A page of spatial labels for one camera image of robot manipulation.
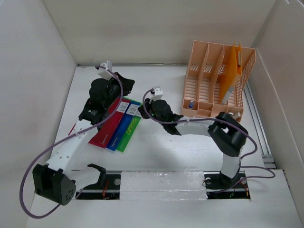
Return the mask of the orange folder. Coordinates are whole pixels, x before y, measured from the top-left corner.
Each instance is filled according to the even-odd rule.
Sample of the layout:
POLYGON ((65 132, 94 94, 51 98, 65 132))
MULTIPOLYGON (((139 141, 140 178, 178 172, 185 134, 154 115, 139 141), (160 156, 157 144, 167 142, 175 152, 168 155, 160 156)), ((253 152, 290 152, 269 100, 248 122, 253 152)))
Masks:
POLYGON ((242 73, 242 50, 241 43, 236 47, 233 43, 228 61, 225 66, 224 75, 220 79, 219 101, 222 105, 228 102, 229 97, 234 91, 235 85, 238 83, 242 73))

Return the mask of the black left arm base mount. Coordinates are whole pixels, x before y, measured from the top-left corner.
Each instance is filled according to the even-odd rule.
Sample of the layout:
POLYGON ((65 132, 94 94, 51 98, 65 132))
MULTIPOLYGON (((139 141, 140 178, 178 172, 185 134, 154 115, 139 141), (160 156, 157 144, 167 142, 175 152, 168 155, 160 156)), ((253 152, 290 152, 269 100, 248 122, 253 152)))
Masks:
POLYGON ((105 168, 96 164, 87 166, 94 175, 89 174, 89 178, 98 174, 96 182, 84 186, 76 192, 77 200, 119 200, 121 186, 121 171, 107 171, 105 168))

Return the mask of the staples box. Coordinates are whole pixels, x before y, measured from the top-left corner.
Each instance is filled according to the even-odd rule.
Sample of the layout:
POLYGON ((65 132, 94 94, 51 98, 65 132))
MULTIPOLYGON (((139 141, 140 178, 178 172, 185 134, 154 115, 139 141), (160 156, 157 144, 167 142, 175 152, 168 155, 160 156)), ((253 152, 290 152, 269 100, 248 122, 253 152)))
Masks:
POLYGON ((239 118, 241 118, 241 116, 242 116, 241 112, 236 112, 236 113, 234 113, 233 118, 235 120, 238 120, 239 118))

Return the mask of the blue folder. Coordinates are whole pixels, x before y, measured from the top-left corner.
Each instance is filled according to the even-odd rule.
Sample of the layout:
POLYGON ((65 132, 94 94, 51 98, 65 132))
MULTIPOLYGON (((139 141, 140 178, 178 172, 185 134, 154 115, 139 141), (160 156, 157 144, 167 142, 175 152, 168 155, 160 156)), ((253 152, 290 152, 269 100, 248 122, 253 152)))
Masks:
POLYGON ((109 144, 107 145, 107 149, 109 149, 111 151, 117 150, 116 148, 117 148, 117 146, 118 146, 118 144, 119 144, 120 140, 122 139, 122 136, 125 132, 124 127, 126 126, 126 123, 124 124, 123 122, 127 119, 126 118, 126 111, 125 111, 122 119, 120 120, 113 136, 111 137, 109 144))

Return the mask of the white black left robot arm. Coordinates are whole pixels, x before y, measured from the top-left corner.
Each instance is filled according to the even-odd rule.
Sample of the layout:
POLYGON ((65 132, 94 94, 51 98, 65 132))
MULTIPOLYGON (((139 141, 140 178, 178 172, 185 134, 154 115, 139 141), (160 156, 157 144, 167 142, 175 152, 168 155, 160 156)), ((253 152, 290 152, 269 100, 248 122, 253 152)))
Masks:
POLYGON ((72 130, 76 136, 65 141, 44 165, 37 164, 33 169, 35 192, 38 195, 65 206, 81 189, 106 185, 105 168, 91 163, 78 172, 72 172, 72 167, 97 134, 96 124, 109 116, 110 107, 117 107, 121 96, 131 93, 135 81, 119 73, 115 75, 117 79, 98 78, 91 83, 89 98, 72 130))

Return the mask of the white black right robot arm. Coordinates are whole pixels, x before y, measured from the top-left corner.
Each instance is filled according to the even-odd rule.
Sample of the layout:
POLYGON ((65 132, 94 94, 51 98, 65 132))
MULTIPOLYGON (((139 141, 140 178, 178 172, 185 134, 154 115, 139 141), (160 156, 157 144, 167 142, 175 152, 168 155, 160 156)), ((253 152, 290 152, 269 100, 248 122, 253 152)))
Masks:
POLYGON ((221 188, 231 187, 237 181, 240 170, 240 153, 246 142, 248 131, 226 112, 214 119, 200 121, 172 112, 164 100, 151 101, 146 98, 138 108, 142 118, 154 118, 171 135, 203 135, 211 137, 223 153, 223 163, 216 178, 221 188))

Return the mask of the red folder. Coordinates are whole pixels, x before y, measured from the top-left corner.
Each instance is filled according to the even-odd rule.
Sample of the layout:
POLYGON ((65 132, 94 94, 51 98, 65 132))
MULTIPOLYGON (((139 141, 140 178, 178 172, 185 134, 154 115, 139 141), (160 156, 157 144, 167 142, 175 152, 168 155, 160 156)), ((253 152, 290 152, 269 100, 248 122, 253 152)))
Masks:
POLYGON ((100 148, 107 147, 130 102, 130 99, 122 98, 122 101, 119 104, 117 110, 101 126, 97 134, 89 141, 89 144, 100 148))

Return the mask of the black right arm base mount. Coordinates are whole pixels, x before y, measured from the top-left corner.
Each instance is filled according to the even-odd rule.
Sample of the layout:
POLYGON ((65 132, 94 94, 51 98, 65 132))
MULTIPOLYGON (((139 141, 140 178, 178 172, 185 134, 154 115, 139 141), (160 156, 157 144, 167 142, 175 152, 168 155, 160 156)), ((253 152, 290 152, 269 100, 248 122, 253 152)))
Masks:
POLYGON ((202 185, 206 188, 208 200, 231 200, 231 199, 250 199, 250 192, 244 173, 238 173, 234 179, 229 179, 219 172, 207 172, 204 174, 202 185))

